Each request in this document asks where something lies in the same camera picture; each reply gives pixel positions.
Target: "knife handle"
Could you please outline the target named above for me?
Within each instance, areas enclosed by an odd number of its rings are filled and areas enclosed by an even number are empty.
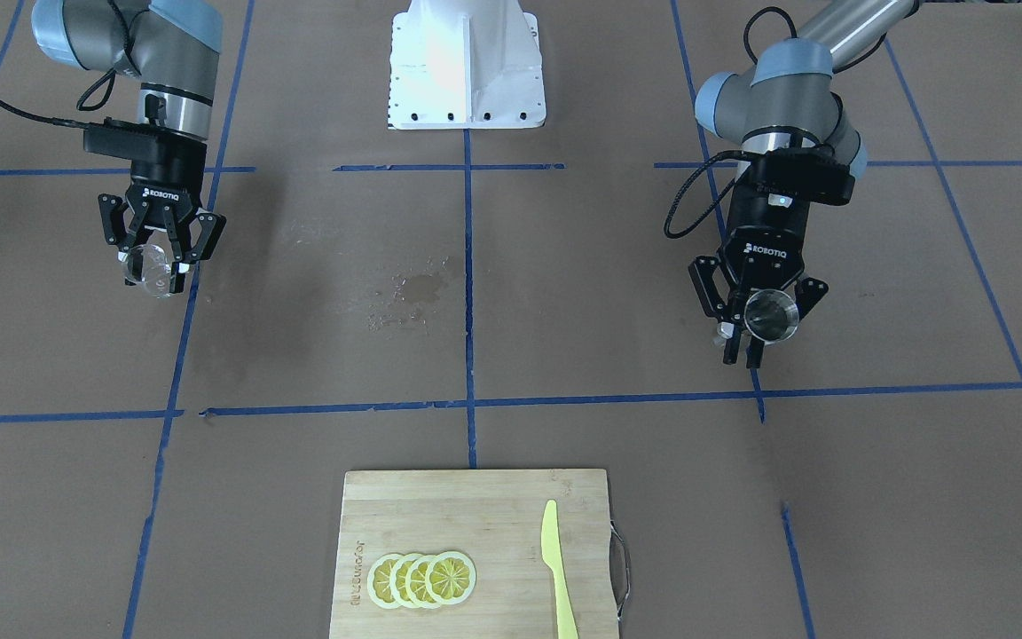
[[[570,605],[570,594],[567,592],[567,576],[555,574],[555,606],[559,623],[559,639],[578,639],[578,626],[575,624],[575,610]]]

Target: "clear plastic cup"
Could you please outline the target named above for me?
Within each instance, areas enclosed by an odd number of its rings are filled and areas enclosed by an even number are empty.
[[[126,279],[137,283],[137,286],[154,299],[162,300],[172,295],[172,260],[162,247],[155,244],[133,246],[122,267],[125,269]]]

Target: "lemon slice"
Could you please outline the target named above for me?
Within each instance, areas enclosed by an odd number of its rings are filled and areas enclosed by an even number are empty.
[[[423,555],[413,565],[409,566],[409,575],[406,575],[405,595],[408,595],[410,602],[415,603],[418,608],[436,609],[440,605],[428,594],[425,585],[425,575],[428,575],[428,567],[436,561],[436,555]]]
[[[450,550],[428,563],[425,591],[434,602],[452,606],[463,602],[475,588],[475,563],[471,557]]]
[[[398,602],[397,598],[393,597],[392,590],[388,588],[389,576],[392,574],[393,564],[400,558],[401,555],[397,553],[382,555],[369,568],[369,599],[372,599],[373,603],[377,603],[378,607],[385,608],[385,610],[401,607],[401,602]]]
[[[393,601],[406,608],[419,607],[413,600],[409,599],[408,579],[409,569],[413,562],[423,557],[421,553],[409,553],[397,559],[392,568],[388,570],[388,591],[393,596]]]

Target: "yellow plastic knife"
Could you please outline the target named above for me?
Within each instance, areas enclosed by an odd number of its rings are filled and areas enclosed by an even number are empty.
[[[543,561],[555,574],[555,607],[559,623],[559,639],[578,639],[575,611],[570,607],[567,575],[562,569],[562,546],[559,543],[559,505],[555,499],[543,510]]]

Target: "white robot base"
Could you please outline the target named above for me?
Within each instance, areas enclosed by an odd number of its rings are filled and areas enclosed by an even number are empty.
[[[393,17],[390,129],[547,122],[539,20],[518,0],[413,0]]]

